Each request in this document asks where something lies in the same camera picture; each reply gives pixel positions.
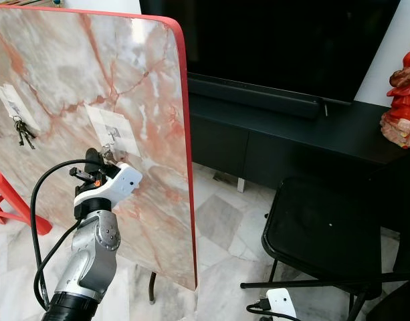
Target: white paper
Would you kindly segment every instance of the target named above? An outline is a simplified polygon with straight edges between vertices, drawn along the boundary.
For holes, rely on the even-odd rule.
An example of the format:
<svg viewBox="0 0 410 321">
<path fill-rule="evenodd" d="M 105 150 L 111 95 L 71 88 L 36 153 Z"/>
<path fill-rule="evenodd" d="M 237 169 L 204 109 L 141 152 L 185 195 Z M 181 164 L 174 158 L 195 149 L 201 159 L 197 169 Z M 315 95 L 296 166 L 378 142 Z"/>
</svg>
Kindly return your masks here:
<svg viewBox="0 0 410 321">
<path fill-rule="evenodd" d="M 4 84 L 4 86 L 0 86 L 0 99 L 10 117 L 19 116 L 26 125 L 39 130 L 37 122 L 33 119 L 31 113 L 12 85 Z"/>
<path fill-rule="evenodd" d="M 88 105 L 86 111 L 102 146 L 113 144 L 115 150 L 140 157 L 130 122 L 123 115 Z"/>
</svg>

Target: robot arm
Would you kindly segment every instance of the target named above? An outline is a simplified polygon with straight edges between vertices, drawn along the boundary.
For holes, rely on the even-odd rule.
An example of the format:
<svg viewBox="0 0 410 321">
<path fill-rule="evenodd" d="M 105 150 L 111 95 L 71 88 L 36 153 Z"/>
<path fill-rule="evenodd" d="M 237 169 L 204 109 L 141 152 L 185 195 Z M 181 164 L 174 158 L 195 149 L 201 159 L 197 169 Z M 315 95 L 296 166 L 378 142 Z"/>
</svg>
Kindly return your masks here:
<svg viewBox="0 0 410 321">
<path fill-rule="evenodd" d="M 100 157 L 102 168 L 70 174 L 84 184 L 76 188 L 74 216 L 81 219 L 72 240 L 72 255 L 56 286 L 42 321 L 89 321 L 95 315 L 116 273 L 120 232 L 112 208 L 138 187 L 142 175 L 126 163 L 104 165 L 96 150 L 86 159 Z"/>
</svg>

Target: red figurine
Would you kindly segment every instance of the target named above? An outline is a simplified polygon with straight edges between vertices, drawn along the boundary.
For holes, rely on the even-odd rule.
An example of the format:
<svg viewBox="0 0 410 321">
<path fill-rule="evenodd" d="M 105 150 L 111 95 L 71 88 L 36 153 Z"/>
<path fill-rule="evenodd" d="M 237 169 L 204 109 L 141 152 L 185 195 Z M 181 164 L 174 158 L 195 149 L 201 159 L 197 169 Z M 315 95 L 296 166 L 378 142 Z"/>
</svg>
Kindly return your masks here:
<svg viewBox="0 0 410 321">
<path fill-rule="evenodd" d="M 392 108 L 382 115 L 380 125 L 387 139 L 402 148 L 410 148 L 410 52 L 405 55 L 403 65 L 389 80 L 395 87 L 387 93 L 393 97 Z"/>
</svg>

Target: chair seat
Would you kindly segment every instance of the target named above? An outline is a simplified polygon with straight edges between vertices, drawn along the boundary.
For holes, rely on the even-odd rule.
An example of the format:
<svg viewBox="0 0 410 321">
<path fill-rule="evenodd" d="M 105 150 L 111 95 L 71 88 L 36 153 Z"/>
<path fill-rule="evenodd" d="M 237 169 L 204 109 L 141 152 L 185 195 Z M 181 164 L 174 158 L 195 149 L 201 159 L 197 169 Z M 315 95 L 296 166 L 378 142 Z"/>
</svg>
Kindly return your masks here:
<svg viewBox="0 0 410 321">
<path fill-rule="evenodd" d="M 381 273 L 380 225 L 366 192 L 337 184 L 286 179 L 276 194 L 262 236 L 273 258 L 315 278 Z M 361 286 L 343 286 L 357 294 Z M 381 293 L 375 284 L 367 299 Z"/>
</svg>

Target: black tv screen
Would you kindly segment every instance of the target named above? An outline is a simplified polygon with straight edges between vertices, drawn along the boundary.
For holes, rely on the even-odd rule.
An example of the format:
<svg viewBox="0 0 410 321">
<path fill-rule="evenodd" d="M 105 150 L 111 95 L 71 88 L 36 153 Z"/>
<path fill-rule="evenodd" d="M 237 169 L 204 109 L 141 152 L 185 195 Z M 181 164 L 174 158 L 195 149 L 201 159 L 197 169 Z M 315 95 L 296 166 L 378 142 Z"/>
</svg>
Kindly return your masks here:
<svg viewBox="0 0 410 321">
<path fill-rule="evenodd" d="M 183 28 L 194 74 L 352 102 L 399 0 L 140 0 Z"/>
</svg>

